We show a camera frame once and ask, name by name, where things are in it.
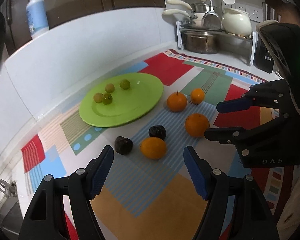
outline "saucepan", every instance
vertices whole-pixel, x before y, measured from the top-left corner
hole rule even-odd
[[[185,49],[202,54],[216,54],[219,51],[218,38],[214,34],[201,31],[185,31]]]
[[[188,4],[181,0],[167,0],[168,4],[185,6],[188,10],[191,11],[191,13],[188,14],[186,11],[179,10],[179,9],[168,9],[165,10],[162,14],[163,15],[173,15],[177,13],[182,14],[190,18],[191,27],[201,29],[202,28],[201,20],[203,16],[206,14],[206,12],[210,11],[210,5],[204,3],[206,0],[199,0],[199,1],[200,1],[199,3]]]

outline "orange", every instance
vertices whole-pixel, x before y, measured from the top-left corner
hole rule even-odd
[[[171,94],[167,99],[167,106],[172,112],[181,112],[187,106],[187,98],[184,94],[176,93]]]
[[[203,137],[204,132],[210,127],[209,120],[199,113],[187,117],[185,128],[192,137]]]
[[[167,145],[164,140],[157,137],[144,139],[140,144],[140,151],[150,159],[160,159],[167,152]]]
[[[194,104],[200,104],[204,100],[204,92],[201,88],[196,88],[192,90],[190,98]]]

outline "white teapot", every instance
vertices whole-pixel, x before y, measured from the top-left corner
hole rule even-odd
[[[249,14],[238,9],[225,8],[222,25],[227,32],[244,37],[248,37],[252,32]]]

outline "faucet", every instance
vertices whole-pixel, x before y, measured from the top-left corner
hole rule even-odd
[[[15,181],[9,184],[5,180],[0,179],[0,185],[4,188],[4,190],[0,188],[0,191],[4,193],[7,198],[17,197],[17,184]]]

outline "slotted spatula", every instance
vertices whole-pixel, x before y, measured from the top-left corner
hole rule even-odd
[[[210,11],[202,17],[201,25],[204,29],[208,30],[220,30],[221,29],[221,19],[219,15],[213,10],[212,0],[210,0]]]

